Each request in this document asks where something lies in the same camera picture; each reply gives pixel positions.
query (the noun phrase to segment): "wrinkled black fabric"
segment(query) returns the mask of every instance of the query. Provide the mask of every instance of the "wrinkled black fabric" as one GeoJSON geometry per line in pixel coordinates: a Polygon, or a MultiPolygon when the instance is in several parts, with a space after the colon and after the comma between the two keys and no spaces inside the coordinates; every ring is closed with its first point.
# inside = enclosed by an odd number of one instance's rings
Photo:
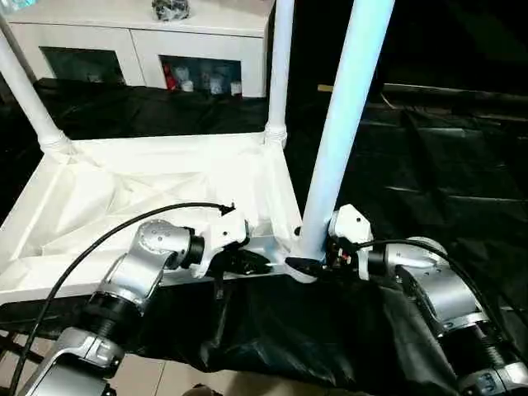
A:
{"type": "MultiPolygon", "coordinates": [[[[43,82],[39,91],[74,139],[262,130],[267,104],[143,87],[43,82]]],[[[304,208],[328,95],[292,96],[285,156],[304,208]]],[[[23,115],[4,150],[5,216],[40,153],[23,115]]],[[[528,309],[528,133],[526,124],[367,107],[338,204],[352,203],[377,238],[424,235],[441,242],[474,274],[501,326],[527,352],[526,334],[485,271],[528,309]]],[[[145,325],[127,346],[142,356],[184,361],[203,371],[249,370],[362,389],[373,394],[452,394],[454,378],[416,308],[387,285],[301,285],[287,276],[160,290],[145,325]]],[[[40,334],[55,338],[86,298],[58,299],[40,334]]],[[[0,328],[27,332],[38,302],[0,308],[0,328]]]]}

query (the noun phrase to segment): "white metal frame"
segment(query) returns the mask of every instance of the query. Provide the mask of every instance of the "white metal frame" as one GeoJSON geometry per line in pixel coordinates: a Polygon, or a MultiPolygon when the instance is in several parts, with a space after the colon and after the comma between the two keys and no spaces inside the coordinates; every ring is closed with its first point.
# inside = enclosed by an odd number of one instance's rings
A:
{"type": "MultiPolygon", "coordinates": [[[[295,0],[278,0],[273,45],[271,94],[266,143],[286,139],[285,108],[295,0]]],[[[318,158],[313,172],[299,257],[321,258],[328,221],[337,200],[366,96],[375,71],[394,0],[355,0],[343,46],[318,158]]],[[[6,38],[0,35],[0,71],[37,133],[44,151],[68,151],[71,144],[59,130],[31,86],[6,38]]]]}

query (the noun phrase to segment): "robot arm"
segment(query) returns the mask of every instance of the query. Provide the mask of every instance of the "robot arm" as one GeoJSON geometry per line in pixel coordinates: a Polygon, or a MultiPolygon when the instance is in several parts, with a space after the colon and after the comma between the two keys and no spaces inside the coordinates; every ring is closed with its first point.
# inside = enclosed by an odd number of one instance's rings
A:
{"type": "MultiPolygon", "coordinates": [[[[424,247],[391,243],[379,250],[347,246],[372,239],[370,224],[351,205],[332,218],[329,234],[337,248],[328,266],[355,267],[360,279],[392,278],[418,306],[455,372],[465,396],[528,394],[528,369],[482,310],[473,291],[448,262],[424,247]]],[[[410,238],[446,253],[429,238],[410,238]]]]}
{"type": "Polygon", "coordinates": [[[106,382],[119,368],[122,348],[137,333],[165,269],[207,272],[213,257],[248,240],[247,225],[236,210],[201,235],[164,220],[139,226],[130,250],[106,274],[83,310],[79,323],[60,335],[21,396],[111,396],[106,382]]]}

